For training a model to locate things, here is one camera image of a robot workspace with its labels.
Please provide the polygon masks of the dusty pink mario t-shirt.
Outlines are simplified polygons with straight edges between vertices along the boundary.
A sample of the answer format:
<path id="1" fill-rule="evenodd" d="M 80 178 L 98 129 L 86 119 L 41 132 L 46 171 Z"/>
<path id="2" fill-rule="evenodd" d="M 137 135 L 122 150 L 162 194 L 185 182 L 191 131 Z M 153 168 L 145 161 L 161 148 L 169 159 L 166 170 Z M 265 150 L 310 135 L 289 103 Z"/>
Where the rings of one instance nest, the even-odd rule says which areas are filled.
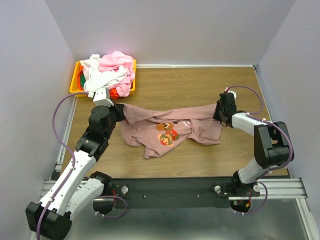
<path id="1" fill-rule="evenodd" d="M 131 147 L 144 146 L 144 158 L 160 158 L 186 139 L 201 145 L 218 145 L 222 126 L 214 120 L 216 104 L 155 111 L 123 105 L 120 132 Z"/>

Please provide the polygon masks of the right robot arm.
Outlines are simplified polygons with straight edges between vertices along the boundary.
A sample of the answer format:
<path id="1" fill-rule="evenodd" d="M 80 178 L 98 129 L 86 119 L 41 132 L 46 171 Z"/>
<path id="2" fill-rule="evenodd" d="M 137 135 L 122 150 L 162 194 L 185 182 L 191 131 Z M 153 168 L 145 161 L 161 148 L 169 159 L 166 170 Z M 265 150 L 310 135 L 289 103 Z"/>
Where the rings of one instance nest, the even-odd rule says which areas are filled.
<path id="1" fill-rule="evenodd" d="M 219 95 L 213 119 L 253 136 L 254 157 L 233 174 L 229 187 L 232 193 L 239 195 L 268 172 L 282 169 L 293 161 L 295 154 L 287 125 L 237 110 L 233 93 L 225 91 Z"/>

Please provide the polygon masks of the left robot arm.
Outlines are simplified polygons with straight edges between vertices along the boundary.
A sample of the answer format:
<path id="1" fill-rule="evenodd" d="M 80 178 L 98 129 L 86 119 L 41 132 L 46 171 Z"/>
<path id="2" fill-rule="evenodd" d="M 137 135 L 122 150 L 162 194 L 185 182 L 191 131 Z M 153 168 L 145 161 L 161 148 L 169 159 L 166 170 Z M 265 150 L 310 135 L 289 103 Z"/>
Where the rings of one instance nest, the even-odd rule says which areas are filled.
<path id="1" fill-rule="evenodd" d="M 104 189 L 111 188 L 111 178 L 103 173 L 88 179 L 84 185 L 81 182 L 107 149 L 116 123 L 125 118 L 124 105 L 115 102 L 91 110 L 88 127 L 64 172 L 38 203 L 30 202 L 26 207 L 29 228 L 37 239 L 63 240 L 74 218 Z"/>

